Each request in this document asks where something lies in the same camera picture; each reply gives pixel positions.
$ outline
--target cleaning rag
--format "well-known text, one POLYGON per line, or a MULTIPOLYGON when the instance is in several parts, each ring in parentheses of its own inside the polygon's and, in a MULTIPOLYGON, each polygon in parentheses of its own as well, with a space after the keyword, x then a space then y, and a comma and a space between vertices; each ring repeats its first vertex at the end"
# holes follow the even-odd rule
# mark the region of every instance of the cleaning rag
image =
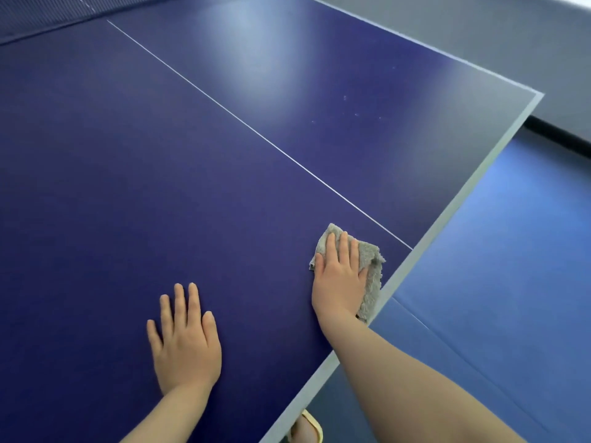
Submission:
MULTIPOLYGON (((318 241, 318 245, 316 245, 316 253, 320 253, 324 257, 326 257, 326 238, 330 233, 334 233, 336 236, 336 249, 338 252, 340 236, 343 233, 343 230, 334 224, 330 224, 322 234, 318 241)), ((354 238, 349 235, 349 248, 351 248, 351 241, 353 239, 354 238)), ((386 260, 380 255, 380 248, 377 245, 359 241, 359 272, 364 268, 369 268, 368 279, 365 283, 364 299, 357 313, 357 317, 365 323, 373 317, 373 310, 382 287, 382 263, 385 262, 386 260)), ((314 270, 315 264, 316 254, 314 253, 314 258, 310 261, 310 270, 314 270)))

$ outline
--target floor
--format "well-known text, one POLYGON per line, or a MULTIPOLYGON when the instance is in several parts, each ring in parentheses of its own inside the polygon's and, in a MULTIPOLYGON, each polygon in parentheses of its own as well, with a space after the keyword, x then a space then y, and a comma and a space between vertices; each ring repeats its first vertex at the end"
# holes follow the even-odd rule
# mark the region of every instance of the floor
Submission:
MULTIPOLYGON (((591 161, 522 130, 372 324, 530 442, 589 441, 591 161)), ((375 441, 341 368, 308 408, 375 441)))

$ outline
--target person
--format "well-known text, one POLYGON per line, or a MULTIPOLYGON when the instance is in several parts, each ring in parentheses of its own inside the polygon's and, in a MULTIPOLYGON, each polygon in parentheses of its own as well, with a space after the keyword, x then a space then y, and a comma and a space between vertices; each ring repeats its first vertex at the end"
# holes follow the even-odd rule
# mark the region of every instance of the person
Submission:
MULTIPOLYGON (((374 333, 355 315, 367 269, 359 271, 359 243, 346 233, 327 238, 326 258, 316 255, 312 306, 375 438, 380 442, 523 442, 483 404, 442 374, 374 333)), ((194 283, 174 286, 175 314, 160 297, 162 339, 147 324, 154 368, 163 398, 122 443, 184 443, 196 426, 222 368, 222 348, 211 312, 201 315, 194 283)), ((294 442, 318 441, 305 417, 291 432, 294 442)))

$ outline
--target net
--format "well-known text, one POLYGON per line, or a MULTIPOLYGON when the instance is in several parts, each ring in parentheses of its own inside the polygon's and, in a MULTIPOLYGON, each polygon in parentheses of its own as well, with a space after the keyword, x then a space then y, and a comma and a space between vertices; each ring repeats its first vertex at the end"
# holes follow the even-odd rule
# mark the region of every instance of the net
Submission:
POLYGON ((0 0, 0 44, 157 0, 0 0))

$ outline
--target microfiber cloth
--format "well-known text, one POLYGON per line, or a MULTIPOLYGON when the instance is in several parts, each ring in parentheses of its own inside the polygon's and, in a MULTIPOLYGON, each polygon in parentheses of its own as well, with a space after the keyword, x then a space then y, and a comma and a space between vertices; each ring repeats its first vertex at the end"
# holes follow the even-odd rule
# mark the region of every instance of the microfiber cloth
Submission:
MULTIPOLYGON (((338 228, 334 224, 330 224, 326 231, 322 234, 316 245, 316 253, 320 253, 326 257, 326 238, 330 233, 334 233, 336 236, 336 249, 339 251, 340 235, 343 230, 338 228)), ((354 238, 349 235, 349 248, 351 248, 351 241, 354 238)), ((380 248, 377 245, 369 244, 363 241, 359 241, 359 272, 362 269, 369 267, 368 279, 365 283, 365 295, 361 302, 357 317, 365 323, 373 316, 373 310, 375 308, 376 301, 380 295, 380 289, 382 287, 382 263, 386 260, 380 255, 380 248)), ((310 270, 314 270, 316 264, 316 254, 310 261, 310 270)))

